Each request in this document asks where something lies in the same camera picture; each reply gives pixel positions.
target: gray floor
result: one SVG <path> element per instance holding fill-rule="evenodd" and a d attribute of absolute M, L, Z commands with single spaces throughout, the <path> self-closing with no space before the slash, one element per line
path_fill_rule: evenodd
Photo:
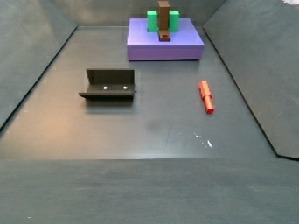
<path fill-rule="evenodd" d="M 204 34 L 203 60 L 127 62 L 127 28 L 80 27 L 0 138 L 0 158 L 274 158 Z M 87 103 L 89 67 L 132 67 L 131 106 Z M 207 79 L 215 113 L 198 82 Z"/>
<path fill-rule="evenodd" d="M 79 28 L 1 132 L 1 223 L 296 224 L 299 164 L 275 158 L 206 37 L 200 63 L 127 64 L 126 36 Z M 101 66 L 136 69 L 132 107 L 77 96 Z"/>

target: purple box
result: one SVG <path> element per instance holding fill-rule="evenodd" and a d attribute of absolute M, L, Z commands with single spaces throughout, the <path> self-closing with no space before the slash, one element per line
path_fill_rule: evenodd
<path fill-rule="evenodd" d="M 180 18 L 172 41 L 160 42 L 158 32 L 147 32 L 147 19 L 131 18 L 127 35 L 128 60 L 199 60 L 204 44 L 192 21 Z"/>

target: dark gray surface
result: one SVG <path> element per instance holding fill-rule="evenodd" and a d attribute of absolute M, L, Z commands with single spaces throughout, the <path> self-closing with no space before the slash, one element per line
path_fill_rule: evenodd
<path fill-rule="evenodd" d="M 284 160 L 1 160 L 0 220 L 296 224 L 298 172 Z"/>
<path fill-rule="evenodd" d="M 127 27 L 80 27 L 0 136 L 0 158 L 235 158 L 275 155 L 199 29 L 199 61 L 127 62 Z M 87 103 L 85 69 L 135 69 L 132 105 Z M 208 80 L 215 113 L 198 82 Z"/>
<path fill-rule="evenodd" d="M 158 11 L 156 0 L 52 0 L 79 25 L 128 25 L 130 18 L 146 18 L 147 11 Z M 227 0 L 171 0 L 174 10 L 203 25 Z"/>
<path fill-rule="evenodd" d="M 204 29 L 279 155 L 299 158 L 299 10 L 230 0 Z"/>
<path fill-rule="evenodd" d="M 0 129 L 75 28 L 51 1 L 0 0 Z"/>

